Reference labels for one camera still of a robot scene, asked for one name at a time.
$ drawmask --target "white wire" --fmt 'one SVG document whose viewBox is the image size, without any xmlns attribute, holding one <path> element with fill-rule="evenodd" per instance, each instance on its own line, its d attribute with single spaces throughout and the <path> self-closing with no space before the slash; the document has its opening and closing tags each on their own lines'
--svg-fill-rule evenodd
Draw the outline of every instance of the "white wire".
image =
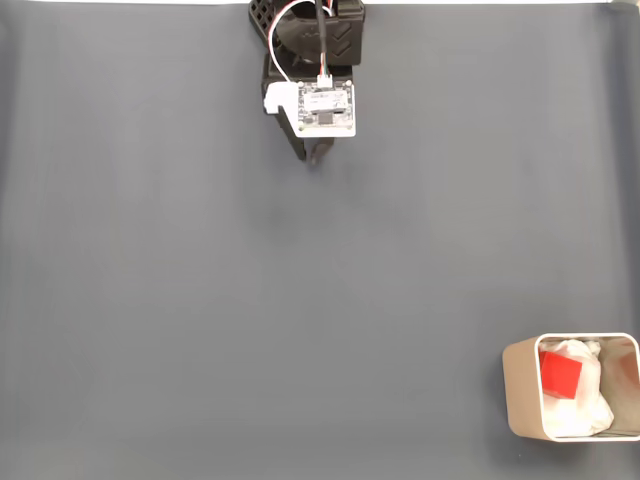
<svg viewBox="0 0 640 480">
<path fill-rule="evenodd" d="M 276 25 L 278 22 L 284 17 L 284 15 L 291 10 L 296 5 L 300 5 L 301 3 L 313 3 L 315 4 L 315 0 L 293 0 L 291 3 L 287 4 L 282 10 L 278 12 L 278 14 L 274 17 L 273 23 L 271 23 L 271 27 L 269 28 L 269 37 L 267 38 L 267 43 L 269 44 L 269 53 L 271 54 L 271 58 L 273 59 L 273 64 L 276 66 L 280 74 L 284 77 L 287 82 L 290 82 L 291 79 L 289 76 L 284 73 L 284 70 L 278 63 L 278 59 L 276 58 L 276 52 L 273 49 L 273 32 L 276 31 Z M 329 7 L 323 6 L 322 9 L 329 14 L 330 17 L 333 17 L 333 12 L 329 9 Z"/>
</svg>

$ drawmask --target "red cube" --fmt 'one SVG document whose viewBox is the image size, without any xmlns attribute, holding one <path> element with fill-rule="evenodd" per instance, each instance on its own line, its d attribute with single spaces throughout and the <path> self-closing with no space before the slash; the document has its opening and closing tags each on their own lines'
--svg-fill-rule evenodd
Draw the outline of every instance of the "red cube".
<svg viewBox="0 0 640 480">
<path fill-rule="evenodd" d="M 542 391 L 556 398 L 576 398 L 582 362 L 553 352 L 540 352 Z"/>
</svg>

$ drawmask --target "gray surface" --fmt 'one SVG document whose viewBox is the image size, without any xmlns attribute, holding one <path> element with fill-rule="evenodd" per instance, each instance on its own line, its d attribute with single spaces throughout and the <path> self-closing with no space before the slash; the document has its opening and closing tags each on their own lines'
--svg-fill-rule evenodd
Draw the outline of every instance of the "gray surface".
<svg viewBox="0 0 640 480">
<path fill-rule="evenodd" d="M 637 478 L 514 437 L 500 363 L 639 333 L 633 10 L 370 8 L 317 171 L 244 7 L 18 10 L 0 478 Z"/>
</svg>

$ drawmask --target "white plastic bag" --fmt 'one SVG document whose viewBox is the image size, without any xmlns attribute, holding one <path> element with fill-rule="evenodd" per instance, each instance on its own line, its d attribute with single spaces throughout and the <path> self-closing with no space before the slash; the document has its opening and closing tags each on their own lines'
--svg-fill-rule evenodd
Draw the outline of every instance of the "white plastic bag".
<svg viewBox="0 0 640 480">
<path fill-rule="evenodd" d="M 554 352 L 582 363 L 575 399 L 544 397 L 544 425 L 555 437 L 588 437 L 611 426 L 613 412 L 600 393 L 600 344 L 565 340 L 540 343 L 540 350 Z"/>
</svg>

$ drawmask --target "white container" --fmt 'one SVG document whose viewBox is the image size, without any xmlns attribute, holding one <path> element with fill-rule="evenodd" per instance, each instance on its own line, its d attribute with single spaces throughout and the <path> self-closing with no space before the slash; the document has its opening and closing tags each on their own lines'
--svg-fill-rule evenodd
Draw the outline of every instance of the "white container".
<svg viewBox="0 0 640 480">
<path fill-rule="evenodd" d="M 567 339 L 600 342 L 600 390 L 613 411 L 611 428 L 591 437 L 554 437 L 543 421 L 541 342 Z M 509 345 L 502 354 L 509 427 L 521 437 L 552 442 L 635 442 L 640 440 L 640 349 L 626 333 L 545 333 Z"/>
</svg>

